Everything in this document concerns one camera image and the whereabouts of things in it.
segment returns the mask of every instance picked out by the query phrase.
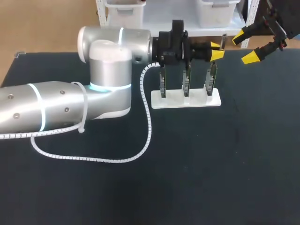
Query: wooden floor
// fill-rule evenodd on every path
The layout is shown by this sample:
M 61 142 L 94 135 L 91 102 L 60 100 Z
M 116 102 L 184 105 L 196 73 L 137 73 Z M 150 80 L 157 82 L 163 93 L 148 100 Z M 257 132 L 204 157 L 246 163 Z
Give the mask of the wooden floor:
M 76 52 L 79 29 L 99 24 L 96 9 L 95 0 L 0 0 L 0 83 L 17 51 Z M 270 40 L 253 37 L 249 47 Z M 300 48 L 300 41 L 289 41 L 289 47 Z M 228 41 L 227 49 L 239 47 Z

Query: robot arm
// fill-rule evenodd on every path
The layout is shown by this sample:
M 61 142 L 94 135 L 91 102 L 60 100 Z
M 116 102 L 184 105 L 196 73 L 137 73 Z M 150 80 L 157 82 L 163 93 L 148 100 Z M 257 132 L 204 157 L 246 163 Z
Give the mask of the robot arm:
M 78 35 L 78 54 L 89 62 L 90 84 L 86 90 L 87 120 L 126 115 L 131 107 L 132 62 L 165 65 L 192 59 L 214 61 L 224 55 L 222 46 L 207 42 L 191 44 L 183 21 L 173 21 L 170 32 L 151 37 L 148 30 L 84 27 Z M 190 72 L 184 77 L 188 97 Z M 208 93 L 213 88 L 214 76 Z M 38 132 L 80 123 L 83 118 L 83 90 L 66 82 L 43 82 L 0 89 L 0 134 Z
M 269 29 L 274 35 L 274 41 L 267 45 L 254 49 L 250 54 L 242 58 L 245 64 L 260 62 L 266 56 L 276 51 L 282 51 L 287 47 L 286 39 L 292 39 L 300 34 L 300 1 L 297 0 L 267 0 L 268 9 L 266 15 L 258 22 L 248 27 L 243 27 L 237 36 L 233 38 L 235 45 L 250 38 L 261 27 Z

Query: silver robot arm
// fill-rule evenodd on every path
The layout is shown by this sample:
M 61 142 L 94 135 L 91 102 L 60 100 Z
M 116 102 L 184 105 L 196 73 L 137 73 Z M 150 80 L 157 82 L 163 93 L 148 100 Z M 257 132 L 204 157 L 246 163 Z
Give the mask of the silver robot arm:
M 149 61 L 150 32 L 122 32 L 88 27 L 79 32 L 80 59 L 90 64 L 90 85 L 85 86 L 87 120 L 120 117 L 130 111 L 132 60 Z M 76 84 L 54 81 L 5 87 L 0 89 L 0 99 L 0 134 L 50 130 L 83 118 L 84 95 Z

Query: led light ring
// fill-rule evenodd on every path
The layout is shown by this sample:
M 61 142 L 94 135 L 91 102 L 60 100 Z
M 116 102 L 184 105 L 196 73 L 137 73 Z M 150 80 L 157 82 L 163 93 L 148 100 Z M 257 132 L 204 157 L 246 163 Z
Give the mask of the led light ring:
M 41 114 L 42 114 L 42 124 L 41 124 L 41 128 L 40 128 L 40 132 L 43 131 L 45 129 L 46 126 L 46 110 L 45 110 L 45 106 L 43 103 L 43 99 L 41 94 L 39 93 L 38 89 L 36 88 L 36 86 L 34 86 L 32 83 L 28 83 L 28 85 L 33 89 L 34 93 L 37 96 L 37 101 L 40 105 L 40 109 L 41 109 Z
M 106 92 L 106 91 L 116 91 L 116 90 L 124 90 L 131 87 L 131 84 L 120 86 L 120 87 L 106 87 L 106 86 L 99 86 L 95 85 L 92 82 L 90 83 L 90 87 L 92 90 Z
M 123 30 L 124 30 L 124 27 L 121 27 L 120 32 L 119 32 L 118 45 L 121 45 L 121 44 L 122 44 Z

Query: white shelf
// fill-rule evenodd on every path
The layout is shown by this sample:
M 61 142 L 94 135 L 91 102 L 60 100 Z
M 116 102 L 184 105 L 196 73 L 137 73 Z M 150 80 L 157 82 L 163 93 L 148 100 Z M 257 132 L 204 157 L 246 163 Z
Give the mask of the white shelf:
M 172 20 L 183 20 L 184 29 L 190 37 L 235 36 L 246 25 L 241 13 L 236 8 L 229 27 L 200 28 L 198 24 L 196 0 L 147 0 L 144 8 L 143 29 L 158 36 L 160 31 L 170 31 Z

